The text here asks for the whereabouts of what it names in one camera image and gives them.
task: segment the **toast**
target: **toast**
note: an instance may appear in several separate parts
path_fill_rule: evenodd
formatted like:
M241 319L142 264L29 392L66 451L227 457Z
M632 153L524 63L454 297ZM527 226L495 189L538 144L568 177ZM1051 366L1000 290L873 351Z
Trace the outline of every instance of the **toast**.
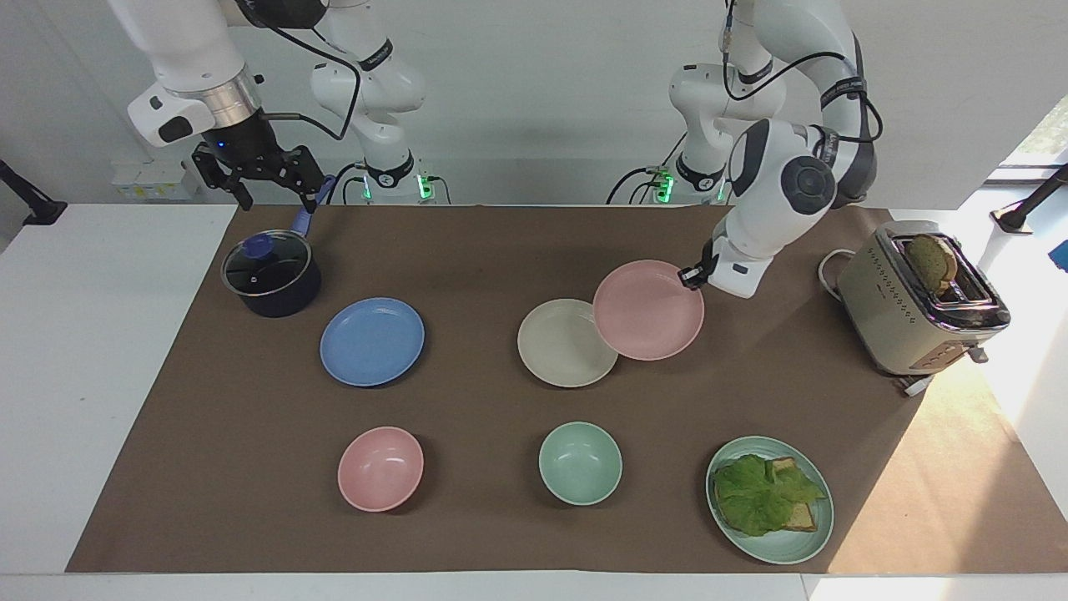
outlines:
M792 457L781 457L779 459L771 460L771 469L775 472L797 466L798 463ZM786 525L783 526L783 529L796 533L816 532L816 519L813 517L812 508L808 507L807 503L794 504L794 513L790 515L790 519L786 522Z
M957 255L942 238L920 234L906 248L909 262L924 287L941 296L957 276Z

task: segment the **white wall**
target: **white wall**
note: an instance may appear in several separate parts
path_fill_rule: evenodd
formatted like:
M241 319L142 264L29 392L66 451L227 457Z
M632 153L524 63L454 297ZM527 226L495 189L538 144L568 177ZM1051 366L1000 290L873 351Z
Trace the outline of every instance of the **white wall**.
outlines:
M1063 0L843 2L888 124L871 204L956 207L1068 93ZM377 7L398 52L428 80L426 105L403 116L411 143L468 202L600 202L619 174L659 161L682 130L671 76L686 62L717 61L723 14L719 0ZM147 61L105 0L4 2L0 23L0 153L56 195L113 200L108 162L143 152L121 115L152 82ZM336 123L308 89L318 58L267 31L234 38L267 76L270 110ZM785 115L814 118L807 81L791 74L790 88ZM302 124L278 130L283 144L309 143L327 170L360 155L355 141ZM182 157L191 145L153 154ZM269 185L253 194L289 197Z

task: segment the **pink bowl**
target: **pink bowl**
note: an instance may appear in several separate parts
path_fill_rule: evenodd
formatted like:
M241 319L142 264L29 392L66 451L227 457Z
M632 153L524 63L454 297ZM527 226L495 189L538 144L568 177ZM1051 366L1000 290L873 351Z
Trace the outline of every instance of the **pink bowl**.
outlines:
M361 511L389 511L408 501L423 478L423 448L391 426L357 437L337 465L337 488Z
M666 360L690 346L705 322L705 297L663 260L634 260L609 273L594 295L594 323L608 346L642 362Z

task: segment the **toaster cord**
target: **toaster cord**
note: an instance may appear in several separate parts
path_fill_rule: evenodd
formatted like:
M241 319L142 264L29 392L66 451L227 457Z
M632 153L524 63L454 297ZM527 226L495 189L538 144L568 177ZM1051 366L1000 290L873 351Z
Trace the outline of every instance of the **toaster cord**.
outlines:
M838 303L842 303L842 295L838 294L837 289L831 287L831 284L827 282L827 275L823 274L823 267L827 266L828 260L834 258L838 254L846 254L847 256L852 256L857 253L853 252L852 250L849 250L848 248L838 248L836 250L832 250L827 256L823 256L822 260L819 262L819 266L816 267L816 276L819 278L819 283L820 285L823 286L823 289L826 289L827 292L830 294L831 296L837 298Z

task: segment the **brown tabletop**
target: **brown tabletop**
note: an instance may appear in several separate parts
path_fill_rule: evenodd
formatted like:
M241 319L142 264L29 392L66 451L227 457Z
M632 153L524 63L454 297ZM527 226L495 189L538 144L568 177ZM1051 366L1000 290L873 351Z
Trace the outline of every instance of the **brown tabletop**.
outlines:
M574 391L523 368L531 310L590 300L632 259L692 264L724 210L325 207L310 237L323 290L282 320L249 313L218 266L294 208L238 213L68 571L1068 571L1068 524L975 370L904 398L819 287L820 257L859 247L883 210L829 215L752 299L705 289L704 330L676 358L621 359ZM373 296L412 305L427 344L400 380L350 389L324 371L319 336ZM555 500L537 472L544 437L577 420L624 455L619 489L592 508ZM360 513L337 492L337 460L383 425L419 439L426 473L399 509ZM834 535L810 562L760 564L708 512L711 455L750 434L794 445L828 480Z

